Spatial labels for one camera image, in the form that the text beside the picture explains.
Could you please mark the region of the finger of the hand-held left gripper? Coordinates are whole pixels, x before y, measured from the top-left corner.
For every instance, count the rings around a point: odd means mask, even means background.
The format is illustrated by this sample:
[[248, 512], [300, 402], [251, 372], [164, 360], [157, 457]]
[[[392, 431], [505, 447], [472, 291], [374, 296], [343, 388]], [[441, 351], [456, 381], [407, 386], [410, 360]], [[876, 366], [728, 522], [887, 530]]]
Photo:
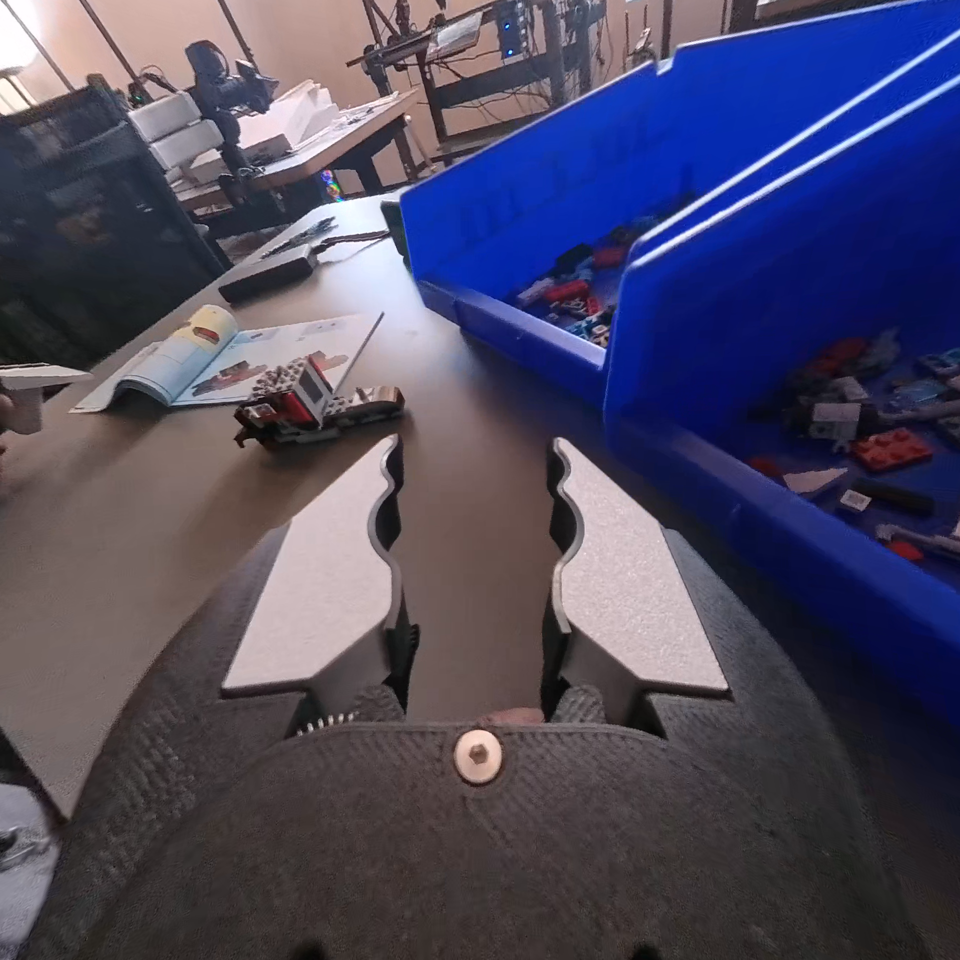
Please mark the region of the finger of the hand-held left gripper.
[[85, 370], [43, 363], [1, 366], [2, 432], [29, 436], [42, 430], [44, 392], [90, 379]]

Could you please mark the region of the black flat box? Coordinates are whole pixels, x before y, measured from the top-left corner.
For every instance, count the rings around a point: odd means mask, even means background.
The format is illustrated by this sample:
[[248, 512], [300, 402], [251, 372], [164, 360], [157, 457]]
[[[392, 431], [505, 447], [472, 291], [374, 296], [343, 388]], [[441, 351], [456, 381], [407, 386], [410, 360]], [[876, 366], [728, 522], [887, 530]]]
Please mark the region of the black flat box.
[[218, 293], [231, 306], [244, 305], [308, 280], [316, 265], [317, 253], [311, 246], [287, 248], [233, 268]]

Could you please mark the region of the black mesh cabinet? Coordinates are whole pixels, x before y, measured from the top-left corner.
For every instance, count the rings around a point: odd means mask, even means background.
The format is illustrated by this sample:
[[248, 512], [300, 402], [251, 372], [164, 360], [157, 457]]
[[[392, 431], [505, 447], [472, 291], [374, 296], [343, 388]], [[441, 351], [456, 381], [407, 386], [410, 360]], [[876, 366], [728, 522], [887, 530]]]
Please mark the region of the black mesh cabinet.
[[231, 268], [100, 75], [1, 120], [1, 360], [90, 370]]

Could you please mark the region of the blue plastic storage bin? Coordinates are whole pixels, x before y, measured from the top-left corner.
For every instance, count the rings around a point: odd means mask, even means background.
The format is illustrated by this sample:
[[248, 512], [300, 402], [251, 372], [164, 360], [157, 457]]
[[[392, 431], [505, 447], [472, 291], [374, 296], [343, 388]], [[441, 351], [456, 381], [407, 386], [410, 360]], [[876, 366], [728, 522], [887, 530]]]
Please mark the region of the blue plastic storage bin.
[[869, 474], [782, 426], [787, 378], [894, 331], [883, 406], [891, 381], [958, 349], [958, 111], [953, 77], [643, 256], [621, 286], [604, 401], [618, 459], [955, 728], [958, 559], [926, 544], [904, 558], [875, 532], [958, 543], [958, 439], [910, 423], [932, 455], [889, 483], [932, 498], [915, 520], [843, 508], [853, 479], [817, 504], [749, 460]]
[[424, 305], [600, 407], [602, 347], [516, 306], [557, 258], [717, 188], [958, 66], [958, 2], [901, 2], [682, 46], [401, 196]]

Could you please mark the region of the small dark device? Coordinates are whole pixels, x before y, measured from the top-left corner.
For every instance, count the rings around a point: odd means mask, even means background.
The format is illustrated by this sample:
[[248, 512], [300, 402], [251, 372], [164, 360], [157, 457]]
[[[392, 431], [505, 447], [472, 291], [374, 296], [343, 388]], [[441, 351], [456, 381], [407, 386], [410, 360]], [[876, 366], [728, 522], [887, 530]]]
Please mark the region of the small dark device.
[[401, 256], [403, 264], [408, 273], [412, 274], [410, 250], [403, 222], [400, 201], [394, 198], [382, 199], [380, 202], [380, 212], [385, 222], [387, 231], [390, 234], [393, 246], [395, 247], [397, 253]]

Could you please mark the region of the dark pen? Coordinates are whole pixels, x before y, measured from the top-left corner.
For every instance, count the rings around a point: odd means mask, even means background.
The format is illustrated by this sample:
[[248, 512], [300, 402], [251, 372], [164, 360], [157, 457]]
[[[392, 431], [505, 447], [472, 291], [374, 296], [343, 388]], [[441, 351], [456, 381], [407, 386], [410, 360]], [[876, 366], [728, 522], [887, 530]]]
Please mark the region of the dark pen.
[[270, 258], [289, 250], [311, 246], [329, 234], [336, 226], [336, 217], [326, 217], [314, 222], [306, 229], [288, 237], [285, 241], [266, 247], [259, 254], [261, 259]]

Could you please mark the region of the white cardboard box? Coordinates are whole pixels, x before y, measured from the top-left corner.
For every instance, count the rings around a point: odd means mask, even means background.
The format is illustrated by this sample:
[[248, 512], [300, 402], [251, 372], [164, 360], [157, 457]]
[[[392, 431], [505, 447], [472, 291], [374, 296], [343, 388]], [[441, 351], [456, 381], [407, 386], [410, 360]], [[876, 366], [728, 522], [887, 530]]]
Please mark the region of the white cardboard box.
[[219, 127], [202, 118], [150, 143], [149, 150], [163, 170], [171, 172], [189, 168], [199, 156], [219, 149], [223, 143]]
[[193, 97], [178, 90], [132, 109], [128, 118], [140, 137], [152, 145], [198, 124], [203, 116]]

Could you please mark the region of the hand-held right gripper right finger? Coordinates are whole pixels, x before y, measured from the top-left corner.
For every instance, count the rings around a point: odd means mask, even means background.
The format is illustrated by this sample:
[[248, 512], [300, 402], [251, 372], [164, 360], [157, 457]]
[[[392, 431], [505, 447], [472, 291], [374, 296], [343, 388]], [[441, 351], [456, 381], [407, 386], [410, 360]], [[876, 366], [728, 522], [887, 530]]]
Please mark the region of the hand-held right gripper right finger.
[[653, 694], [728, 700], [722, 670], [666, 530], [567, 438], [547, 448], [558, 548], [542, 626], [540, 696], [599, 692], [604, 721], [631, 726]]

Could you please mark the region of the black metal rack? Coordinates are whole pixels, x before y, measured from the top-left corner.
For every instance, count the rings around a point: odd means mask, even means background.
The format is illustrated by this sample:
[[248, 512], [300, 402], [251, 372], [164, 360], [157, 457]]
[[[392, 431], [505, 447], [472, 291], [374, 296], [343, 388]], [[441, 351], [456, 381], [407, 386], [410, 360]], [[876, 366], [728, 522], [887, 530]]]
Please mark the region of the black metal rack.
[[606, 2], [474, 2], [460, 13], [437, 2], [422, 29], [410, 2], [361, 5], [372, 42], [347, 66], [383, 97], [395, 73], [420, 81], [433, 161], [446, 166], [591, 92], [607, 66]]

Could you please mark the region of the open instruction booklet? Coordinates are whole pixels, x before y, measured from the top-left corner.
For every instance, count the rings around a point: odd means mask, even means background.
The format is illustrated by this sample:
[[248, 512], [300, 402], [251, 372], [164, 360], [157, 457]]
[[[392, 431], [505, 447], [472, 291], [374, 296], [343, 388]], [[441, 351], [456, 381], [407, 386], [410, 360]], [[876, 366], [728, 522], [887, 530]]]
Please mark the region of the open instruction booklet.
[[331, 402], [382, 320], [383, 314], [357, 314], [243, 329], [229, 310], [206, 304], [70, 412], [105, 412], [127, 392], [167, 409], [239, 405], [302, 382], [311, 402]]

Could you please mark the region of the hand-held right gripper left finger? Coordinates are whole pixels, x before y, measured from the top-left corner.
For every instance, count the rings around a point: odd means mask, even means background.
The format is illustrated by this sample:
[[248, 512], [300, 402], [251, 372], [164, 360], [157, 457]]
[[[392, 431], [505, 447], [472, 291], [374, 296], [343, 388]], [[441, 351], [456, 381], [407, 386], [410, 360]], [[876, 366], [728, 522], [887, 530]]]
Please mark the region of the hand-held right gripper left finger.
[[393, 553], [403, 483], [403, 440], [391, 434], [281, 530], [224, 699], [298, 694], [337, 721], [359, 717], [363, 690], [386, 687], [405, 712], [413, 623]]

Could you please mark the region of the toy brick vehicle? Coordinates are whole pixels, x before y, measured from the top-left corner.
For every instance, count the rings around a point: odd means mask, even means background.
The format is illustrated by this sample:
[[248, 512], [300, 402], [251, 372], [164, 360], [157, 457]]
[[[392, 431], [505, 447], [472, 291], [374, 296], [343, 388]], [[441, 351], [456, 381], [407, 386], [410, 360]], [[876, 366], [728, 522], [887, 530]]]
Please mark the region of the toy brick vehicle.
[[402, 416], [406, 400], [398, 387], [358, 387], [348, 394], [333, 390], [332, 357], [321, 351], [269, 368], [239, 404], [233, 438], [239, 448], [256, 442], [266, 450], [336, 439], [355, 427]]

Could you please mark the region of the pile of mixed toy bricks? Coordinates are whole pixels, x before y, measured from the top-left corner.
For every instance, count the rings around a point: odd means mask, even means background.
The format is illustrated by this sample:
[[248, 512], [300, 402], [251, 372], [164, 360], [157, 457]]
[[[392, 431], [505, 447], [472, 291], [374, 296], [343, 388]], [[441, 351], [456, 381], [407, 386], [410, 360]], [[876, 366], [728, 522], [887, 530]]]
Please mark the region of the pile of mixed toy bricks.
[[959, 349], [829, 344], [745, 415], [743, 460], [958, 590]]

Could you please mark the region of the wooden work table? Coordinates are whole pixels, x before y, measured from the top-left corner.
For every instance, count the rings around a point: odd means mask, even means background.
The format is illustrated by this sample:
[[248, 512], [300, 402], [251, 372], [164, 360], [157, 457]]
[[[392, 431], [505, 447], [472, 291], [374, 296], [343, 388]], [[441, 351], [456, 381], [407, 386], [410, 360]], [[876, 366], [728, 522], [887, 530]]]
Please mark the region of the wooden work table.
[[246, 178], [241, 184], [244, 196], [309, 183], [324, 171], [353, 172], [366, 195], [388, 191], [375, 159], [405, 133], [406, 116], [420, 92], [415, 87], [348, 110], [326, 129]]

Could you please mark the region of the large flat white box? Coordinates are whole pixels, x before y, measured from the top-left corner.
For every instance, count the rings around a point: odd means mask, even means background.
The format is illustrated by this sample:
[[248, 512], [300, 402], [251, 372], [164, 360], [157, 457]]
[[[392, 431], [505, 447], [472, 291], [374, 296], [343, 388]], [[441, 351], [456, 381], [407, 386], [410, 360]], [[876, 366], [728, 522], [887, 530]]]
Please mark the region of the large flat white box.
[[253, 163], [272, 162], [326, 130], [340, 114], [330, 90], [306, 79], [273, 100], [266, 113], [239, 118], [239, 147]]

